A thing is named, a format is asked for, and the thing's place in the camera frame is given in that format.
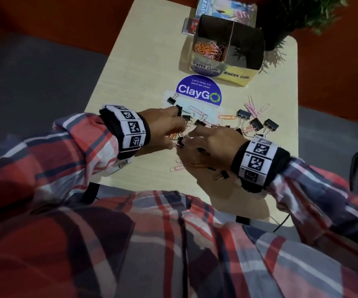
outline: red plaid shirt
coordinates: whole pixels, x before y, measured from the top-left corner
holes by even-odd
[[[223,224],[177,191],[79,206],[117,150],[93,114],[0,144],[0,297],[358,297],[358,196],[345,180],[293,158],[270,185],[304,245]]]

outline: table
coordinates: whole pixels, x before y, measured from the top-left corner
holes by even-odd
[[[193,74],[188,70],[192,37],[181,34],[191,8],[166,0],[135,0],[116,44],[107,60],[86,112],[98,113],[103,104],[122,104],[141,111],[160,108],[166,89],[174,91],[178,82]],[[298,154],[297,44],[286,38],[282,51],[285,63],[261,72],[250,84],[237,87],[217,80],[222,106],[227,114],[244,109],[251,95],[256,107],[270,103],[262,119],[271,118],[279,129],[269,133],[292,155]],[[286,217],[276,209],[271,196],[255,199],[232,181],[213,180],[214,172],[198,170],[198,180],[186,170],[170,172],[178,158],[176,150],[136,157],[127,167],[112,175],[94,175],[92,182],[127,190],[179,190],[200,197],[216,209],[272,223]],[[287,220],[285,226],[292,226]]]

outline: shirt sleeve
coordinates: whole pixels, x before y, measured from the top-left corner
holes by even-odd
[[[117,154],[117,139],[89,113],[58,119],[49,133],[8,136],[0,143],[0,210],[76,200],[91,175],[111,167]]]
[[[304,243],[358,271],[358,196],[347,181],[291,158],[268,190]]]

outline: person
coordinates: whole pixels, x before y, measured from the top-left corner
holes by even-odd
[[[177,111],[107,105],[0,144],[0,297],[358,297],[358,196],[266,138],[199,125],[183,151],[268,190],[303,243],[223,224],[177,191],[79,203],[117,159],[172,149],[166,134],[185,129]]]

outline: gray floor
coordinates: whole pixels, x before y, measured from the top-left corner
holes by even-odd
[[[107,56],[11,34],[0,44],[0,140],[47,131],[54,119],[83,112]],[[358,152],[358,123],[299,107],[299,156],[348,180]],[[103,187],[98,196],[126,191]],[[252,225],[272,231],[260,221]],[[293,228],[278,234],[298,239]]]

